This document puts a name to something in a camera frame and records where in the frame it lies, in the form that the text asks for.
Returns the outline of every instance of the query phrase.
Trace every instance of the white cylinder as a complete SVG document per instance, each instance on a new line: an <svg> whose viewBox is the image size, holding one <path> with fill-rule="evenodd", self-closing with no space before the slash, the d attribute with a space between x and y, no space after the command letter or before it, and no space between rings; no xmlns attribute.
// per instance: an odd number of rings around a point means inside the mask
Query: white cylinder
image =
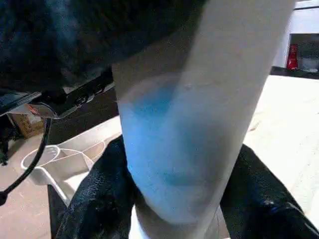
<svg viewBox="0 0 319 239"><path fill-rule="evenodd" d="M207 236L293 5L207 1L178 32L113 66L129 170L183 237Z"/></svg>

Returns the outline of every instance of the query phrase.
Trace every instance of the white plastic part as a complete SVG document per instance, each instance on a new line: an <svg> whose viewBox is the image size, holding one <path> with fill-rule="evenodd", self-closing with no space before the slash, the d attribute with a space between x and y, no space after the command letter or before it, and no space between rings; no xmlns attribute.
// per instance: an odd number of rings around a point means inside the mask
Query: white plastic part
<svg viewBox="0 0 319 239"><path fill-rule="evenodd" d="M208 0L179 31L112 66L128 167L146 202L137 215L150 238L212 238L294 3Z"/></svg>
<svg viewBox="0 0 319 239"><path fill-rule="evenodd" d="M120 134L120 118L114 117L59 145L48 145L29 178L36 185L52 185L63 202L69 205L81 181L103 154L106 143ZM24 157L22 169L29 166L36 152L34 150Z"/></svg>

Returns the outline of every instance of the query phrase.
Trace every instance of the table surface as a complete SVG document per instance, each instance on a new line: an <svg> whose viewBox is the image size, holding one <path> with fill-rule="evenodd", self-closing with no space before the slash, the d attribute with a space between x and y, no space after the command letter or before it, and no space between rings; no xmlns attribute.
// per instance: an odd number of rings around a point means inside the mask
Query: table surface
<svg viewBox="0 0 319 239"><path fill-rule="evenodd" d="M319 80L269 76L244 143L319 228Z"/></svg>

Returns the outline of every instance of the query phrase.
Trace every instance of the red object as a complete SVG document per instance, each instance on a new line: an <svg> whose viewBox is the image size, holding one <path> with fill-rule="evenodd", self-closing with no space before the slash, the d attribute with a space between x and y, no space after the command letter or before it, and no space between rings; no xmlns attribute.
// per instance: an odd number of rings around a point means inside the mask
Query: red object
<svg viewBox="0 0 319 239"><path fill-rule="evenodd" d="M287 59L287 69L296 70L298 69L298 60L297 60L297 50L298 46L296 44L290 45L288 59Z"/></svg>

